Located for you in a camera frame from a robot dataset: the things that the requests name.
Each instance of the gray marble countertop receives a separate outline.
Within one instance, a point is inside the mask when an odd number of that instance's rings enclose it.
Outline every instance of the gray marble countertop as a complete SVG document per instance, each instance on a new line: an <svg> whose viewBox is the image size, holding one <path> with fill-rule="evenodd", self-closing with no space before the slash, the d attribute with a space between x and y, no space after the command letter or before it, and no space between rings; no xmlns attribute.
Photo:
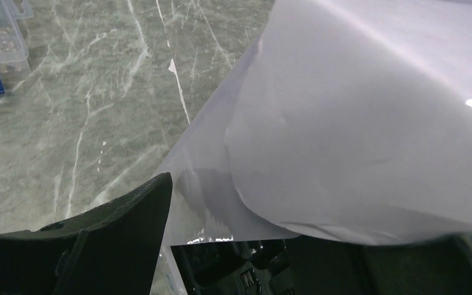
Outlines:
<svg viewBox="0 0 472 295"><path fill-rule="evenodd" d="M30 0L31 74L0 98L0 232L147 181L259 34L272 0ZM155 275L153 294L174 294Z"/></svg>

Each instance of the clear plastic box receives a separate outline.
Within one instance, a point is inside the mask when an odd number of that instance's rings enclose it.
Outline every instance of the clear plastic box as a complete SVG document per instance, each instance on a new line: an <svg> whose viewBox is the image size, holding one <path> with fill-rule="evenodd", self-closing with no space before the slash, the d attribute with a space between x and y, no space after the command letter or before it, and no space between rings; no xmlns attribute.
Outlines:
<svg viewBox="0 0 472 295"><path fill-rule="evenodd" d="M28 49L17 20L33 16L28 0L0 0L0 77L30 73Z"/></svg>

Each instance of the marble surface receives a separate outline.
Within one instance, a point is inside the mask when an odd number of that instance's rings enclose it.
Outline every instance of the marble surface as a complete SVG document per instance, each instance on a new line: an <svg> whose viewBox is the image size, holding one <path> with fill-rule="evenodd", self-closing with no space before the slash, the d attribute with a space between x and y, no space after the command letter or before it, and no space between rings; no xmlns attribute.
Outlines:
<svg viewBox="0 0 472 295"><path fill-rule="evenodd" d="M30 0L31 74L0 98L0 232L148 180L259 34L272 0ZM174 294L155 275L153 294Z"/></svg>

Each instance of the clear plastic lid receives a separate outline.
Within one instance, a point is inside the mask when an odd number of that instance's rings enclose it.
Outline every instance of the clear plastic lid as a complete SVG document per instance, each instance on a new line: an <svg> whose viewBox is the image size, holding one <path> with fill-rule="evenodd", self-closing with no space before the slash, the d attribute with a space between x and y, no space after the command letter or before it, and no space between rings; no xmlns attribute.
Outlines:
<svg viewBox="0 0 472 295"><path fill-rule="evenodd" d="M21 76L30 72L28 49L17 20L33 16L28 0L0 0L0 76Z"/></svg>

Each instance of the plastic sheet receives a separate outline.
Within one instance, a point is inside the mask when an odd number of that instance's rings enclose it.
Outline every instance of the plastic sheet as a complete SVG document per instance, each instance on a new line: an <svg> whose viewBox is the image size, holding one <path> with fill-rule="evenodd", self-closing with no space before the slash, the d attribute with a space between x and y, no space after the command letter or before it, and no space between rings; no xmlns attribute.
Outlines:
<svg viewBox="0 0 472 295"><path fill-rule="evenodd" d="M472 1L278 0L158 172L164 243L472 231Z"/></svg>

